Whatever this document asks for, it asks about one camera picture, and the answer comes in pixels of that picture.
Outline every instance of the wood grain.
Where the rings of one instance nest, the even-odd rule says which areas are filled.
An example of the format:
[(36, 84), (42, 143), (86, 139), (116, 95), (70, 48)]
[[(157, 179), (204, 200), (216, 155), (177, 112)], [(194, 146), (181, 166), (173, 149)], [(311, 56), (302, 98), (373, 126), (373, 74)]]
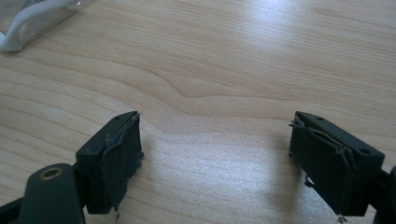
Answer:
[(119, 223), (336, 223), (288, 157), (289, 120), (331, 120), (389, 171), (395, 87), (394, 1), (92, 1), (0, 55), (0, 204), (138, 110), (147, 157)]

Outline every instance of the white object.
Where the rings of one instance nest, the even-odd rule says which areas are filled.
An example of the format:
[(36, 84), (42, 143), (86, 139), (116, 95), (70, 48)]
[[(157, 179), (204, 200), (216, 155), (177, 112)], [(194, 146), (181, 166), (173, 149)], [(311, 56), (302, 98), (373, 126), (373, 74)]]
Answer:
[(64, 20), (82, 0), (28, 0), (27, 3), (29, 2), (33, 4), (17, 14), (7, 33), (0, 33), (1, 51), (22, 50), (29, 42)]

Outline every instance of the black plastic part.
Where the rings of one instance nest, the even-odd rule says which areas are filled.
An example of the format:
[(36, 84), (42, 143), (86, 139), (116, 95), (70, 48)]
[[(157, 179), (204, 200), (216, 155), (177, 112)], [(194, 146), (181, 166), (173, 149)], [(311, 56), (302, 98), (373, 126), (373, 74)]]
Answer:
[(0, 207), (0, 223), (17, 224), (20, 215), (22, 198)]
[(396, 223), (396, 167), (382, 171), (372, 185), (370, 205), (377, 211), (374, 223)]
[(127, 190), (127, 182), (141, 165), (139, 114), (116, 116), (96, 133), (77, 153), (77, 170), (88, 177), (90, 214), (117, 210)]
[(290, 156), (337, 215), (364, 216), (385, 155), (321, 117), (296, 112)]
[(85, 223), (71, 165), (54, 164), (29, 177), (18, 223)]

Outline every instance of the metal ring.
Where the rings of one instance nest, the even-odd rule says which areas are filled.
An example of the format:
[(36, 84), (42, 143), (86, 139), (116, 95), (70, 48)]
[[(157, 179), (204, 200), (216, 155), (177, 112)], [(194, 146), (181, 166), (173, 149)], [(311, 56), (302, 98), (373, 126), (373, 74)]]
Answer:
[(55, 178), (62, 173), (63, 169), (61, 167), (51, 167), (48, 170), (40, 174), (40, 179), (49, 180)]

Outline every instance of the wooden table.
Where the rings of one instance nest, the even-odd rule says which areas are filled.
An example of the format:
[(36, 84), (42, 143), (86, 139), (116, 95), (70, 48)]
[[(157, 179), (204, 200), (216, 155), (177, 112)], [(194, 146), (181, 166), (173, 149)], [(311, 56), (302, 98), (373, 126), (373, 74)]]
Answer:
[(395, 87), (394, 1), (96, 0), (0, 55), (0, 204), (137, 110), (146, 157), (119, 223), (336, 223), (288, 156), (288, 124), (329, 119), (388, 172)]

